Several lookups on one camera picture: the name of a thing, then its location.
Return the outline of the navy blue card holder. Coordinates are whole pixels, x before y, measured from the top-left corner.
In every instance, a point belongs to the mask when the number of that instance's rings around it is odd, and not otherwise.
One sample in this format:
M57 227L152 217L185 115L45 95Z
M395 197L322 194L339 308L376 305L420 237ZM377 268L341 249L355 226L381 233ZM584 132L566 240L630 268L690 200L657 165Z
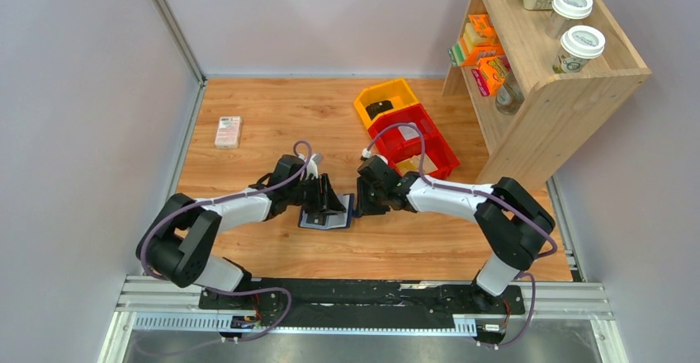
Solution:
M355 201L354 194L338 195L344 212L331 212L327 214L308 214L304 210L300 212L298 227L301 229L335 230L349 229L352 225L353 210Z

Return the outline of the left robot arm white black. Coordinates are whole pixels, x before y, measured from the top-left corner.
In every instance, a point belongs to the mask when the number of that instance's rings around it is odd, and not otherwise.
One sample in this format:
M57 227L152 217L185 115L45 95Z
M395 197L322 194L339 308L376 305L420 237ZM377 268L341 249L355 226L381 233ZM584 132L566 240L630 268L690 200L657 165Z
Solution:
M318 170L320 156L283 155L273 172L248 188L217 199L177 193L166 200L135 255L155 275L184 288L200 285L237 292L251 277L240 265L213 255L217 236L244 224L274 219L290 206L300 207L302 228L328 230L350 225L350 194L339 195Z

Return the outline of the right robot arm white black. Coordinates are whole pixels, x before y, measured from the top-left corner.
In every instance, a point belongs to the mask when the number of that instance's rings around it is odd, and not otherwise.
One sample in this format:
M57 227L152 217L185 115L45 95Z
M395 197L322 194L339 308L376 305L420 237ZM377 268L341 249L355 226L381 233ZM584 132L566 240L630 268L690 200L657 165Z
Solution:
M551 236L556 222L516 180L464 184L407 172L400 175L373 155L357 170L360 216L390 210L438 213L465 219L480 227L492 254L475 277L475 290L500 297L511 281L540 257L557 250ZM549 243L548 252L543 246Z

